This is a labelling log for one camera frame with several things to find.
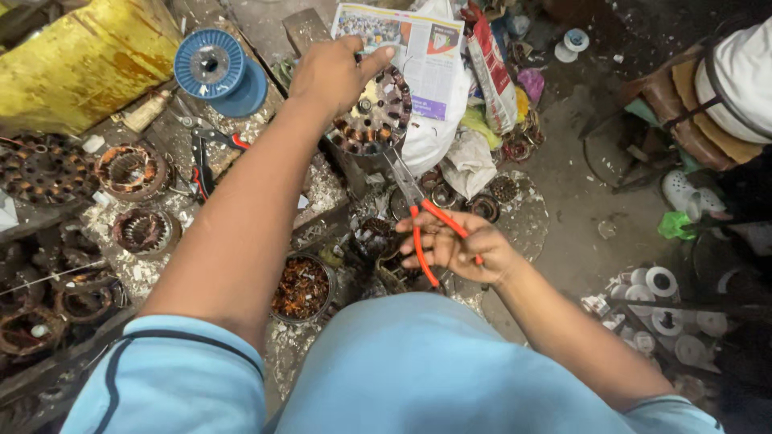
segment light blue shirt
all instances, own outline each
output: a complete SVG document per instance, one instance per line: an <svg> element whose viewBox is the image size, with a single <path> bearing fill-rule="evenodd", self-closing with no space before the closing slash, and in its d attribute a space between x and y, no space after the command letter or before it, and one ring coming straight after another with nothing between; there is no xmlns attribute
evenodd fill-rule
<svg viewBox="0 0 772 434"><path fill-rule="evenodd" d="M186 317L131 321L80 393L62 433L260 432L264 372L235 334ZM276 432L713 433L679 396L620 413L551 359L506 342L445 297L406 293L355 303L312 345Z"/></svg>

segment yellow container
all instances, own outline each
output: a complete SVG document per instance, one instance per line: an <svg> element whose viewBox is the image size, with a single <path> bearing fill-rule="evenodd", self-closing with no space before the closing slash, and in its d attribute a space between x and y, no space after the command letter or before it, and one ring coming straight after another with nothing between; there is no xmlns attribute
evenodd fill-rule
<svg viewBox="0 0 772 434"><path fill-rule="evenodd" d="M161 0L93 0L0 56L0 131L80 134L172 77Z"/></svg>

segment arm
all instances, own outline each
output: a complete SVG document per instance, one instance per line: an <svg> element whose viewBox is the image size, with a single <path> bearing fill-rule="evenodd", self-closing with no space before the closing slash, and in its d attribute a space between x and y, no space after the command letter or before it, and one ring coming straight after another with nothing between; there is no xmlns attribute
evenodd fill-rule
<svg viewBox="0 0 772 434"><path fill-rule="evenodd" d="M476 215L447 213L470 235L461 240L423 212L415 224L426 232L422 246L432 247L426 253L429 265L494 283L507 310L537 351L562 364L618 411L644 398L675 393L669 381L640 354L560 295L491 224ZM410 231L413 224L410 219L403 220L397 230ZM411 237L401 252L412 250ZM474 264L475 254L482 256L482 267ZM415 268L418 260L411 256L403 265Z"/></svg>
<svg viewBox="0 0 772 434"><path fill-rule="evenodd" d="M359 38L346 37L315 44L300 60L289 99L198 213L140 316L205 320L262 348L317 142L394 55L382 48L357 65L360 50Z"/></svg>

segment purple plastic bag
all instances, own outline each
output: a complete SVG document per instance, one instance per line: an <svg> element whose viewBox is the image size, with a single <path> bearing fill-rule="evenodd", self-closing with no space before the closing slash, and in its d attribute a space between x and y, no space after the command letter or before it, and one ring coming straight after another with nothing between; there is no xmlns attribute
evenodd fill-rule
<svg viewBox="0 0 772 434"><path fill-rule="evenodd" d="M531 102L536 105L541 98L541 91L544 90L544 77L541 71L536 68L526 68L517 73L517 81L523 84L528 93Z"/></svg>

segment newspaper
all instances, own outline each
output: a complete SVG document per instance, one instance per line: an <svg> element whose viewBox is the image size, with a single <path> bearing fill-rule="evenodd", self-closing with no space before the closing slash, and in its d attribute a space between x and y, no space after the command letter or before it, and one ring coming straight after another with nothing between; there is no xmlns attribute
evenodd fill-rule
<svg viewBox="0 0 772 434"><path fill-rule="evenodd" d="M463 29L463 21L341 3L335 13L332 37L360 36L366 53L382 46L395 47L397 52L391 62L410 86L413 112L445 120L453 63L461 56Z"/></svg>

